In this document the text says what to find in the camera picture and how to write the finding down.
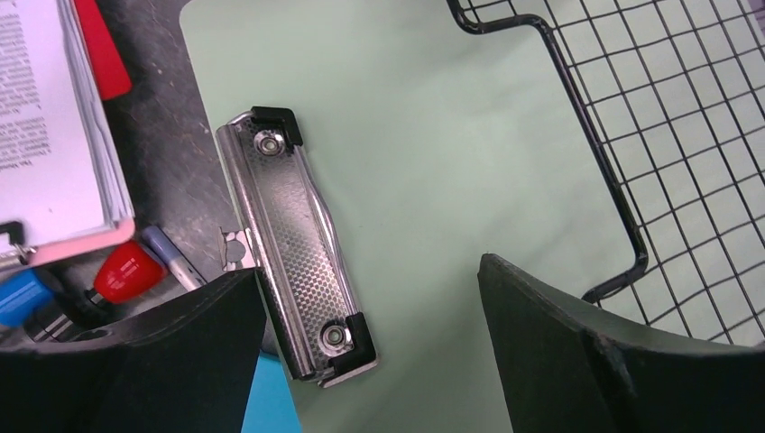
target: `red marker cap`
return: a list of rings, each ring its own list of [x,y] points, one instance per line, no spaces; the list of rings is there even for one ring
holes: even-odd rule
[[[106,258],[93,288],[109,302],[119,304],[145,293],[167,276],[167,270],[137,242],[119,245]]]

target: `wire rack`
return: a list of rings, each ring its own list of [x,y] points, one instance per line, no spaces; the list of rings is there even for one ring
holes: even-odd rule
[[[487,32],[540,17],[648,246],[598,305],[717,342],[765,339],[763,0],[449,0]]]

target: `clipboard clip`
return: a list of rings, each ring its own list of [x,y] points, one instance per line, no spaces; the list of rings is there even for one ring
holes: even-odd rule
[[[24,246],[23,224],[18,221],[0,224],[0,235],[8,235],[8,243],[14,248],[8,253],[0,253],[0,271],[8,271],[29,264],[29,256],[36,250]]]
[[[374,368],[377,351],[294,113],[255,106],[216,139],[243,228],[222,232],[221,260],[226,270],[256,269],[291,377],[327,388]]]

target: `red folder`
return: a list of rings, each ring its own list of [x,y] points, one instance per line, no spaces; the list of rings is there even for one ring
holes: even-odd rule
[[[130,91],[133,83],[130,82],[96,0],[74,0],[74,5],[101,100],[124,95]]]

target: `marker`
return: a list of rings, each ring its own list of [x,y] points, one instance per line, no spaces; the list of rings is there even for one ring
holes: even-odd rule
[[[202,278],[199,272],[194,269],[194,266],[189,263],[189,260],[180,253],[175,244],[159,227],[146,227],[141,232],[141,238],[167,265],[170,273],[175,276],[186,291],[196,290],[207,284],[207,281]]]

